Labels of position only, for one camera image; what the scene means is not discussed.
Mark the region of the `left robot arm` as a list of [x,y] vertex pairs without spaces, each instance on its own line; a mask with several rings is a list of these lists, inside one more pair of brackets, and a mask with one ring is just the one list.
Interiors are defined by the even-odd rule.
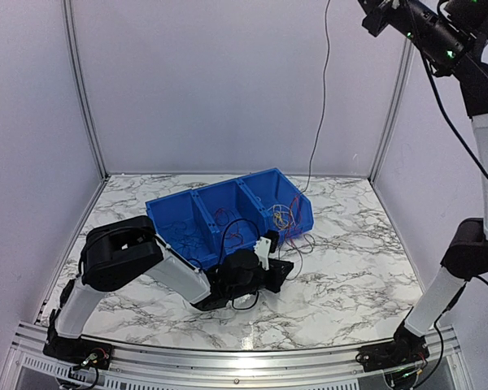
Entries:
[[86,355],[82,332],[107,293],[141,275],[170,288],[200,311],[218,310],[262,290],[278,293],[294,264],[271,258],[279,235],[258,235],[249,249],[237,249],[203,270],[179,254],[145,216],[97,227],[81,250],[77,275],[63,289],[50,315],[48,341],[68,361]]

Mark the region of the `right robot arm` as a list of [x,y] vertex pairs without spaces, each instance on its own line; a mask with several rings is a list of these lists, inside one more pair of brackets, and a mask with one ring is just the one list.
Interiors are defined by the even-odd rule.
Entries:
[[[405,363],[426,332],[450,309],[464,286],[488,273],[488,1],[362,1],[363,27],[374,37],[391,27],[417,49],[438,109],[481,174],[483,216],[460,223],[438,273],[394,333],[386,356]],[[459,84],[475,146],[470,147],[449,117],[435,79],[452,76]]]

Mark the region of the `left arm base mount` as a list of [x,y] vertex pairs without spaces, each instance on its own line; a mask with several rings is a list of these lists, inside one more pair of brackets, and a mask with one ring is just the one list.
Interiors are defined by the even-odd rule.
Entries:
[[109,368],[113,353],[111,344],[87,339],[67,339],[56,337],[47,341],[42,350],[43,354],[62,362],[68,362],[75,368]]

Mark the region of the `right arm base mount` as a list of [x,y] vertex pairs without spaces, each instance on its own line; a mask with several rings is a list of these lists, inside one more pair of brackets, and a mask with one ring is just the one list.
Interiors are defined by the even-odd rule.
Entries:
[[355,360],[364,372],[392,369],[414,362],[423,362],[429,357],[429,350],[424,343],[414,349],[403,341],[386,341],[364,345],[359,348]]

